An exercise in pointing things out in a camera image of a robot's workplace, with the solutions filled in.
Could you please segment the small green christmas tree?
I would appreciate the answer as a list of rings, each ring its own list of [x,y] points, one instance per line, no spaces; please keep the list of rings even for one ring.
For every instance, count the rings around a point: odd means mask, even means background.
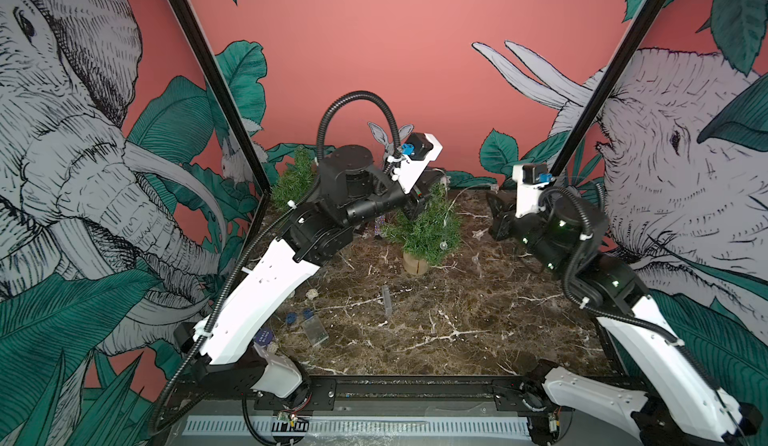
[[[404,270],[412,276],[423,276],[430,268],[442,266],[461,242],[461,219],[447,197],[448,188],[438,182],[430,193],[416,219],[398,212],[382,228],[385,240],[401,246]]]

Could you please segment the clear plastic battery box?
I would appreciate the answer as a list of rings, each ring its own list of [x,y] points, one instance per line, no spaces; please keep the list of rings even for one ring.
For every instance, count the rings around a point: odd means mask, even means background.
[[[329,339],[329,334],[317,316],[311,316],[302,322],[302,329],[312,347],[318,347]]]

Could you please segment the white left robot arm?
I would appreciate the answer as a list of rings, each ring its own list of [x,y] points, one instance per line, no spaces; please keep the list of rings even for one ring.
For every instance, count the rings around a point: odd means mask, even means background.
[[[377,106],[389,125],[393,152],[382,168],[363,146],[326,150],[332,119],[356,101]],[[166,431],[198,404],[193,399],[174,415],[165,414],[166,403],[185,372],[194,377],[204,395],[227,393],[246,401],[266,393],[280,399],[288,411],[307,405],[309,376],[295,361],[256,346],[257,332],[292,292],[352,242],[357,226],[395,210],[410,219],[423,212],[439,179],[430,165],[442,150],[432,134],[413,132],[402,138],[390,108],[374,93],[355,91],[333,102],[318,126],[313,186],[273,223],[278,233],[248,273],[242,269],[257,244],[251,242],[245,248],[212,313],[196,324],[177,328],[175,337],[185,357],[155,402],[149,436]]]

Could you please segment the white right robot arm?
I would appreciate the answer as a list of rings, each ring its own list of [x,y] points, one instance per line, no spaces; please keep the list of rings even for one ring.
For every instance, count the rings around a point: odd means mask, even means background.
[[[564,297],[627,351],[652,390],[583,378],[544,361],[528,383],[545,405],[581,411],[643,445],[744,445],[763,422],[701,366],[663,316],[648,287],[622,260],[601,252],[603,210],[558,187],[522,184],[511,198],[491,192],[489,229],[514,239],[559,280]]]

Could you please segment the large green christmas tree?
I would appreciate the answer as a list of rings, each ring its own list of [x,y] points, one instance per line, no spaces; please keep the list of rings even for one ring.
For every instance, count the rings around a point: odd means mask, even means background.
[[[310,191],[315,179],[313,153],[304,146],[299,146],[293,156],[293,162],[279,176],[273,189],[272,202],[279,213],[290,209],[289,203],[298,204]]]

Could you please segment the clear plastic tube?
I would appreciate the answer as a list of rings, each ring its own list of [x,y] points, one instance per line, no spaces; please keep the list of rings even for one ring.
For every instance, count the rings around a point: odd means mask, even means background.
[[[390,320],[393,315],[393,303],[392,303],[392,295],[390,288],[387,285],[384,285],[381,288],[381,294],[382,294],[382,300],[383,305],[385,309],[385,317]]]

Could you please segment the purple round cap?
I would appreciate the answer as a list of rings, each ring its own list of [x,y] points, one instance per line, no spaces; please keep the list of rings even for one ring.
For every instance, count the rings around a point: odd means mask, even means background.
[[[260,347],[266,348],[274,341],[274,332],[269,328],[261,328],[253,338],[253,342]]]

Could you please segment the white ventilation grille strip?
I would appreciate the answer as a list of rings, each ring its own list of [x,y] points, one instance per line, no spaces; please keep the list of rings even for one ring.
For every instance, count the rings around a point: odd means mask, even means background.
[[[519,417],[313,417],[294,425],[271,417],[253,416],[252,427],[274,438],[289,435],[481,437],[528,440],[528,421]]]

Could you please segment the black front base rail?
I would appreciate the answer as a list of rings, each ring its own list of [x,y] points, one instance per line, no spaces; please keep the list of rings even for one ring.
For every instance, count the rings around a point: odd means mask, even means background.
[[[426,402],[428,405],[450,402],[490,402],[491,410],[514,412],[523,416],[539,414],[524,403],[520,376],[311,376],[309,403],[300,412],[340,411],[343,402],[370,405],[394,405],[396,401]],[[624,390],[647,392],[636,378],[591,376]],[[179,407],[201,393],[195,384],[177,386],[167,405]],[[279,411],[284,400],[270,393],[251,393],[251,405],[257,410]]]

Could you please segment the black right corner post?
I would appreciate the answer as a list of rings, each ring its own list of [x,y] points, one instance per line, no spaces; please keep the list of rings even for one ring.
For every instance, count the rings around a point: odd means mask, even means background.
[[[613,88],[625,72],[632,56],[651,29],[658,14],[667,0],[642,0],[636,16],[616,50],[594,93],[584,107],[573,130],[569,134],[560,154],[550,168],[554,177],[560,176],[566,169],[573,154],[582,143],[587,132],[594,124],[597,114],[607,101]]]

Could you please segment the black corner post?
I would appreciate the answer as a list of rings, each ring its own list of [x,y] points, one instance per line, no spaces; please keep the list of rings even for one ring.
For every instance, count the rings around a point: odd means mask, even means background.
[[[594,93],[584,107],[573,130],[569,134],[560,154],[550,168],[554,177],[560,176],[566,169],[573,154],[582,143],[587,132],[594,124],[597,114],[607,101],[613,88],[625,72],[632,56],[651,29],[658,14],[667,0],[642,0],[636,16],[616,50]]]
[[[188,0],[167,0],[180,28],[197,60],[223,116],[240,146],[245,160],[253,173],[256,184],[269,197],[271,185],[254,149],[253,142],[244,127],[242,117],[210,44]]]

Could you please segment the black left corner post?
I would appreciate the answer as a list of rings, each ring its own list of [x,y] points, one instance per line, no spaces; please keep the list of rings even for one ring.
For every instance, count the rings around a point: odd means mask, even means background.
[[[197,60],[223,116],[240,146],[245,160],[253,173],[256,184],[269,197],[271,185],[254,149],[253,142],[244,127],[242,117],[210,44],[188,0],[167,0],[180,28]]]

